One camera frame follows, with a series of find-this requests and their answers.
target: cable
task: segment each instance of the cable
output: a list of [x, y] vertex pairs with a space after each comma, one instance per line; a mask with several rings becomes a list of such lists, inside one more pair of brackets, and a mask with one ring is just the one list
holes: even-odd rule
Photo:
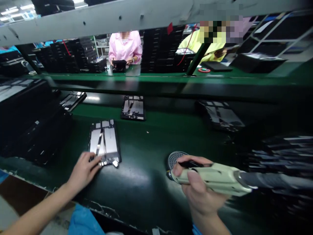
[[193, 31], [192, 31], [192, 33], [191, 33], [191, 36], [190, 36], [190, 39], [189, 39], [188, 45], [187, 45], [186, 50], [185, 50], [185, 53], [184, 53], [184, 55], [183, 55], [183, 57], [182, 57], [182, 60], [178, 63], [178, 65], [180, 65], [180, 63], [181, 63], [181, 62], [184, 60], [184, 58], [185, 58], [187, 48], [188, 48], [188, 46], [189, 46], [189, 43], [190, 43], [190, 41], [191, 41], [191, 38], [192, 38], [193, 32], [195, 31], [196, 27], [197, 27], [197, 24], [196, 24], [196, 25], [195, 25], [195, 27], [193, 28]]
[[63, 41], [63, 44], [64, 44], [64, 46], [65, 46], [65, 49], [67, 50], [68, 54], [71, 56], [71, 53], [68, 51], [68, 48], [67, 48], [67, 46], [66, 46], [64, 40], [62, 40], [62, 41]]

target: metal bar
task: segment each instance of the metal bar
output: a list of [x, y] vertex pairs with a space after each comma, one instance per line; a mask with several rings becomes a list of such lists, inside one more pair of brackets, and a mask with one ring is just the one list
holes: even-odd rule
[[193, 72], [196, 70], [198, 64], [202, 60], [203, 56], [205, 55], [205, 53], [208, 50], [210, 45], [211, 45], [211, 43], [202, 43], [201, 44], [201, 47], [197, 51], [195, 58], [193, 59], [193, 61], [191, 62], [191, 64], [188, 67], [188, 70], [186, 73], [187, 76], [191, 76], [193, 74]]
[[[170, 23], [182, 25], [208, 20], [223, 21], [227, 20], [230, 15], [243, 17], [266, 15], [309, 9], [311, 4], [310, 1], [299, 0], [255, 0], [253, 3], [251, 0], [220, 2], [213, 0], [111, 1], [38, 19], [2, 25], [0, 46], [160, 28], [167, 27]], [[100, 18], [103, 22], [112, 23], [99, 25]]]
[[294, 42], [296, 39], [264, 40], [263, 42]]
[[290, 13], [286, 14], [279, 22], [257, 43], [257, 45], [250, 51], [253, 52], [262, 42], [265, 40], [288, 16]]
[[285, 50], [283, 50], [281, 53], [277, 55], [277, 57], [284, 54], [289, 48], [291, 48], [294, 44], [296, 44], [298, 41], [302, 40], [304, 37], [308, 36], [310, 33], [313, 32], [313, 27], [311, 27], [308, 31], [306, 31], [304, 34], [302, 34], [300, 37], [298, 37], [293, 43], [291, 43], [289, 46], [286, 47]]
[[95, 47], [96, 47], [96, 51], [97, 51], [97, 56], [99, 58], [99, 53], [98, 53], [98, 48], [97, 48], [97, 43], [96, 43], [96, 37], [94, 36], [94, 41], [95, 41]]
[[211, 99], [220, 101], [238, 101], [238, 102], [253, 102], [253, 103], [264, 103], [264, 104], [278, 104], [277, 99], [264, 99], [264, 98], [254, 98], [254, 97], [239, 97], [239, 96], [227, 96], [227, 95], [208, 95], [208, 94], [182, 94], [182, 93], [160, 93], [155, 94], [151, 92], [138, 92], [138, 91], [120, 91], [120, 90], [107, 90], [107, 89], [97, 89], [83, 86], [75, 85], [62, 85], [57, 83], [49, 83], [52, 89], [60, 89], [66, 91], [80, 91], [80, 92], [92, 92], [92, 93], [104, 93], [104, 94], [115, 94], [115, 95], [143, 95], [147, 97], [165, 97], [165, 98], [176, 98], [176, 99]]
[[275, 40], [263, 40], [256, 38], [255, 36], [251, 36], [252, 39], [256, 41], [262, 41], [262, 42], [294, 42], [296, 39], [275, 39]]
[[33, 60], [29, 57], [27, 52], [25, 52], [24, 48], [21, 45], [16, 45], [16, 48], [20, 51], [21, 55], [24, 59], [30, 64], [30, 66], [36, 71], [37, 74], [41, 74], [41, 70], [35, 65]]
[[246, 38], [245, 41], [247, 41], [250, 37], [254, 38], [254, 36], [253, 36], [254, 32], [255, 32], [258, 28], [261, 27], [262, 23], [266, 20], [266, 18], [267, 18], [268, 16], [269, 16], [269, 14], [266, 15], [266, 16], [263, 18], [263, 20], [260, 21], [260, 23], [255, 27], [255, 29], [251, 32], [251, 34], [249, 35], [249, 37]]

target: person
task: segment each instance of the person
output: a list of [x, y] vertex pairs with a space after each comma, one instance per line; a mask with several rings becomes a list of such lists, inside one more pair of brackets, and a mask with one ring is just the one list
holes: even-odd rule
[[137, 64], [141, 59], [142, 47], [139, 32], [112, 33], [110, 37], [109, 61], [125, 60], [129, 64]]
[[[202, 43], [204, 43], [204, 38], [209, 38], [209, 32], [212, 31], [213, 21], [202, 21], [200, 22], [200, 29], [194, 31], [192, 34], [188, 35], [178, 46], [180, 48], [188, 48], [194, 52], [197, 52]], [[211, 45], [207, 49], [204, 57], [201, 59], [200, 63], [204, 61], [217, 61], [221, 62], [227, 53], [224, 49], [226, 43], [226, 24], [227, 22], [222, 21], [222, 26], [217, 27], [216, 37], [210, 38]]]
[[[35, 235], [39, 234], [50, 220], [84, 187], [86, 187], [99, 171], [98, 163], [101, 157], [97, 156], [89, 162], [94, 153], [83, 152], [69, 178], [55, 193], [25, 213], [17, 222], [4, 231], [3, 235]], [[184, 155], [177, 162], [193, 160], [201, 164], [210, 164], [210, 160], [203, 157]], [[179, 176], [183, 168], [176, 164], [173, 173]], [[228, 229], [218, 217], [217, 211], [229, 198], [227, 195], [215, 193], [206, 189], [204, 182], [197, 172], [189, 172], [190, 185], [182, 185], [187, 197], [191, 216], [194, 222], [195, 235], [230, 235]]]

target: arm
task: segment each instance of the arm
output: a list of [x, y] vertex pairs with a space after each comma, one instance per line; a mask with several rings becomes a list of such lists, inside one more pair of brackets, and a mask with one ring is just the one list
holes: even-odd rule
[[140, 35], [138, 32], [138, 36], [137, 36], [137, 47], [134, 51], [134, 60], [135, 62], [138, 62], [141, 59], [142, 56], [142, 47], [141, 47], [141, 39], [140, 39]]
[[112, 34], [110, 37], [110, 47], [109, 47], [109, 61], [113, 66], [112, 60], [116, 60], [115, 34]]
[[63, 184], [54, 194], [25, 213], [3, 234], [39, 234], [49, 221], [90, 183], [100, 169], [100, 166], [97, 164], [101, 160], [101, 157], [97, 157], [92, 162], [89, 162], [90, 157], [94, 155], [94, 153], [83, 152], [67, 183]]
[[136, 40], [136, 48], [134, 50], [133, 57], [129, 57], [126, 60], [128, 65], [133, 62], [133, 59], [134, 59], [134, 63], [136, 64], [141, 59], [141, 55], [142, 55], [141, 39], [140, 39], [139, 32], [133, 31], [133, 33], [136, 34], [136, 39], [135, 39]]
[[227, 53], [226, 49], [215, 51], [214, 53], [210, 53], [207, 61], [217, 61], [221, 62]]
[[[177, 159], [177, 162], [189, 160], [201, 164], [210, 164], [210, 160], [202, 157], [184, 155]], [[176, 164], [174, 174], [179, 176], [183, 168]], [[182, 185], [190, 207], [192, 220], [202, 235], [230, 235], [230, 232], [219, 218], [217, 211], [229, 198], [227, 195], [215, 193], [206, 189], [206, 186], [197, 172], [189, 172], [190, 185]]]

